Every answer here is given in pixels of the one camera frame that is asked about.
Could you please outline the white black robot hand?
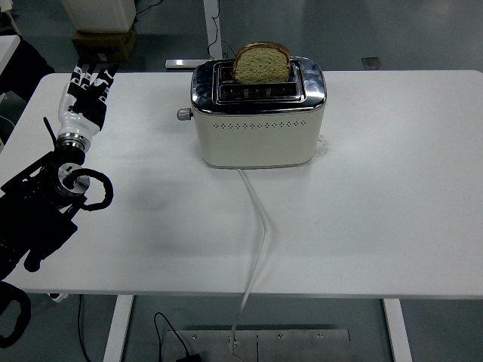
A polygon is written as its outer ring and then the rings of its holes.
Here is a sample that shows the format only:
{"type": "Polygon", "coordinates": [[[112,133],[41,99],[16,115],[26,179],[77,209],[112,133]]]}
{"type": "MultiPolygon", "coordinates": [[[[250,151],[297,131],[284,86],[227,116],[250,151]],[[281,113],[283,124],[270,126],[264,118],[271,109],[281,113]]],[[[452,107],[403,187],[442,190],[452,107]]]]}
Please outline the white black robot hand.
{"type": "Polygon", "coordinates": [[[83,70],[84,64],[78,61],[64,88],[58,110],[61,128],[57,133],[57,143],[78,143],[88,150],[93,137],[103,128],[106,100],[118,65],[102,68],[95,75],[96,65],[91,64],[83,70]]]}

